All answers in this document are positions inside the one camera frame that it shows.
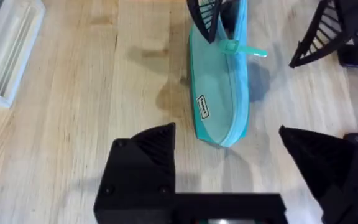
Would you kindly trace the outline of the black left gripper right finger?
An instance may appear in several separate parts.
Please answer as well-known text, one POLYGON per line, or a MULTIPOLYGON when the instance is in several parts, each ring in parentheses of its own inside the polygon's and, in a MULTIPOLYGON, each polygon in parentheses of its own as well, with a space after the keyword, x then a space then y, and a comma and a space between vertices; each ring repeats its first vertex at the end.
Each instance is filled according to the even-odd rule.
POLYGON ((281 126, 279 135, 323 211, 321 221, 358 224, 358 133, 338 138, 281 126))

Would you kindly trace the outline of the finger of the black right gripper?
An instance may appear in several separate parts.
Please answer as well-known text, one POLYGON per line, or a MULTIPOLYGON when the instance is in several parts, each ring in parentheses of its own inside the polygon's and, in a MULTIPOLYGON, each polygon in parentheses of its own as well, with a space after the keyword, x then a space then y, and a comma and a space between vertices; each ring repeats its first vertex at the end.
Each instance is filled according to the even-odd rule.
POLYGON ((335 0, 319 2, 303 40, 292 57, 291 68, 319 60, 350 41, 335 0))
POLYGON ((222 0, 186 0, 191 18, 210 44, 214 42, 222 0))

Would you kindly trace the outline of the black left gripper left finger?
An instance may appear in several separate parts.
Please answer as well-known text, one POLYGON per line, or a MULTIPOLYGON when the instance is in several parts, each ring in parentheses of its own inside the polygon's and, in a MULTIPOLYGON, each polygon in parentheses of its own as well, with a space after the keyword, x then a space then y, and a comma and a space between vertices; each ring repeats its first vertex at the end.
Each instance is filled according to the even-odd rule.
POLYGON ((175 123, 112 142, 93 206, 98 223, 170 223, 175 123))

